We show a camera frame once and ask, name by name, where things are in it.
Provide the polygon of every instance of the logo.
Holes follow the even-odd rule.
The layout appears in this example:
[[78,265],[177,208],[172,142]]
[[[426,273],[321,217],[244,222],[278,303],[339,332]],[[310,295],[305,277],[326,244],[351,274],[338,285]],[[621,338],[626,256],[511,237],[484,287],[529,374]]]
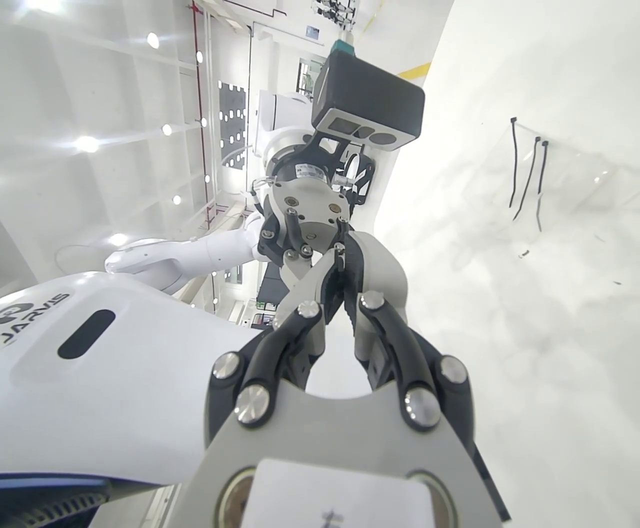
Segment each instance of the logo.
[[70,293],[59,293],[44,303],[16,303],[0,310],[0,348],[16,341],[18,334],[50,309],[71,297]]
[[16,305],[7,306],[0,310],[0,324],[7,324],[15,321],[17,317],[13,317],[15,314],[26,312],[33,308],[33,303],[20,303]]

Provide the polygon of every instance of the robot body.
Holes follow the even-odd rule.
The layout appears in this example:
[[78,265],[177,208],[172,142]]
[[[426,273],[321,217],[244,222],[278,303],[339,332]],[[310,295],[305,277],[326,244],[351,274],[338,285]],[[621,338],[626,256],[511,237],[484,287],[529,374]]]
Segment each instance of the robot body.
[[0,490],[9,475],[188,480],[207,447],[212,365],[256,333],[125,274],[68,276],[2,299]]

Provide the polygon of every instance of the red pipe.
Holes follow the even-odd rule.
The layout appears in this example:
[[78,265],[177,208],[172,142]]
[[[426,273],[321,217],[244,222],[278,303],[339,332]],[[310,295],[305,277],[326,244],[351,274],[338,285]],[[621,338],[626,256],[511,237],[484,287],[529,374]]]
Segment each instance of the red pipe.
[[[191,2],[191,11],[193,11],[193,41],[195,45],[195,52],[197,54],[198,53],[198,28],[196,24],[196,12],[204,14],[204,11],[201,11],[200,9],[198,9],[198,6],[193,0]],[[203,115],[202,115],[202,91],[200,89],[200,65],[197,59],[196,59],[196,78],[198,81],[198,106],[200,107],[200,121],[202,122]],[[202,144],[202,170],[204,171],[205,174],[207,174],[207,161],[206,161],[207,158],[205,156],[204,130],[202,125],[200,126],[200,143]],[[205,198],[205,203],[208,204],[209,189],[207,189],[206,182],[204,182],[204,198]],[[211,220],[209,218],[209,208],[207,208],[206,211],[207,211],[207,228],[209,228],[211,226]]]

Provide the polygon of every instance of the ceiling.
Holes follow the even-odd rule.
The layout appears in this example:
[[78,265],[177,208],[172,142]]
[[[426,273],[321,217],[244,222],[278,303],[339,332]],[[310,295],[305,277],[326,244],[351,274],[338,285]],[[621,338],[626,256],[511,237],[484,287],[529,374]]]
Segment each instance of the ceiling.
[[[204,68],[204,17],[184,0],[3,6],[0,294],[101,269],[115,234],[121,244],[202,233],[213,182],[200,105],[208,116],[217,84]],[[82,136],[95,152],[78,148]]]

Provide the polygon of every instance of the ventilation grille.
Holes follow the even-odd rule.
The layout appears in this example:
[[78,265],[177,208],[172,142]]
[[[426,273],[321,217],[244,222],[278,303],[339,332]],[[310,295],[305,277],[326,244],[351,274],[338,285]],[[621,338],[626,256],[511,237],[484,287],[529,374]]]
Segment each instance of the ventilation grille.
[[78,493],[61,500],[47,500],[41,504],[14,504],[7,511],[11,528],[41,528],[57,520],[97,508],[107,501],[102,493]]

